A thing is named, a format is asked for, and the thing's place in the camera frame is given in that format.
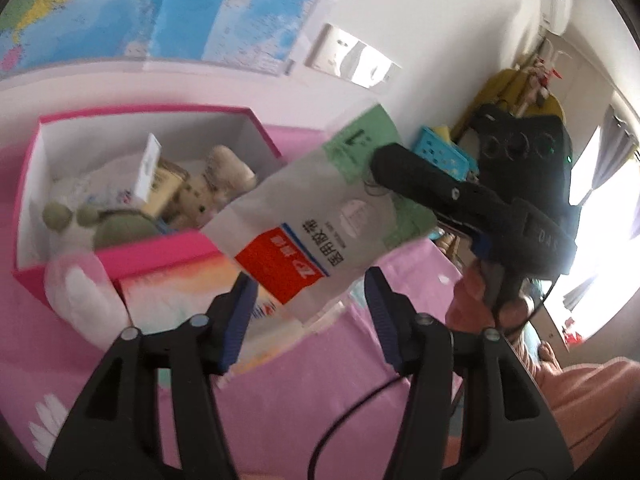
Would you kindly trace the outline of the person's pink sleeve forearm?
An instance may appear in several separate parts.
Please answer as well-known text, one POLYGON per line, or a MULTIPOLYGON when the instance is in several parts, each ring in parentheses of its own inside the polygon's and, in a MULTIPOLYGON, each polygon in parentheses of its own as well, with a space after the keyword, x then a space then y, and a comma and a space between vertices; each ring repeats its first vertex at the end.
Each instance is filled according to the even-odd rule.
POLYGON ((563 368, 555 360, 535 361, 521 338, 512 347, 546 399, 574 465, 582 466, 637 389, 639 364, 615 358, 563 368))

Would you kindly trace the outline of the person's right hand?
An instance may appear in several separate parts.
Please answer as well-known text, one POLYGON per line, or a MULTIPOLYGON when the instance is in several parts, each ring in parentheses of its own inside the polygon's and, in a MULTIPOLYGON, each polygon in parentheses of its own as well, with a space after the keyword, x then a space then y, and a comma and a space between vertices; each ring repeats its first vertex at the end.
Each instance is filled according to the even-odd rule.
POLYGON ((450 330, 479 334, 485 328, 502 330, 510 342, 520 338, 529 316, 529 301, 518 297, 504 304, 495 320, 490 307, 484 304, 485 281, 480 273, 480 263, 474 261, 468 266, 462 278, 454 285, 454 298, 445 316, 445 324, 450 330))

